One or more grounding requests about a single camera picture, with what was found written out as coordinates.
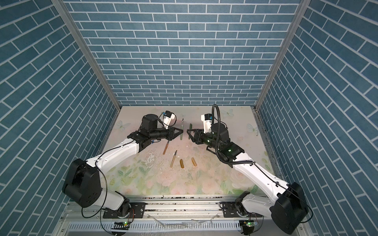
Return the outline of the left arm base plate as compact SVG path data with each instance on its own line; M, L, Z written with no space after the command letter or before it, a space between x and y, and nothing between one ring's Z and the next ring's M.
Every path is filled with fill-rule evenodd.
M118 210L106 208L103 213L105 219L136 219L143 218L146 204L143 202L127 203Z

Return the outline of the green pen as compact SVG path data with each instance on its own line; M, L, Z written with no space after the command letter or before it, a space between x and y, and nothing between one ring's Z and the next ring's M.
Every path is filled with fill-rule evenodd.
M184 118L182 118L182 121L181 121L181 134L180 134L180 140L183 140L183 134L184 134Z

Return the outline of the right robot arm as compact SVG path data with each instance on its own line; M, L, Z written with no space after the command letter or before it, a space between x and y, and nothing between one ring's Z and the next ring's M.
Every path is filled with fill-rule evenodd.
M305 192L300 184L288 182L273 175L256 163L240 146L231 141L227 126L221 121L218 105L212 112L201 117L203 129L188 129L187 134L197 145L206 145L207 151L216 155L218 160L249 180L261 189L266 198L257 197L245 191L235 200L235 208L241 217L252 213L270 216L284 233L291 235L304 219L312 213L306 201Z

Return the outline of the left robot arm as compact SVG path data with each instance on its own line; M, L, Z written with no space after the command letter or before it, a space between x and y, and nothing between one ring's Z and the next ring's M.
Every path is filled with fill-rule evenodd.
M128 199L102 187L100 175L141 152L154 140L171 141L180 136L183 130L171 124L176 119L176 115L169 111L164 112L162 118L147 114L142 118L139 129L116 147L87 160L74 160L69 166L62 192L83 208L95 205L111 210L127 209Z

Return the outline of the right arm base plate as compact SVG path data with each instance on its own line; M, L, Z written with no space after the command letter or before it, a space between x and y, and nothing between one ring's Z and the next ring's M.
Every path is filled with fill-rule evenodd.
M236 218L236 217L262 217L261 214L255 212L248 212L240 203L236 202L219 202L223 217Z

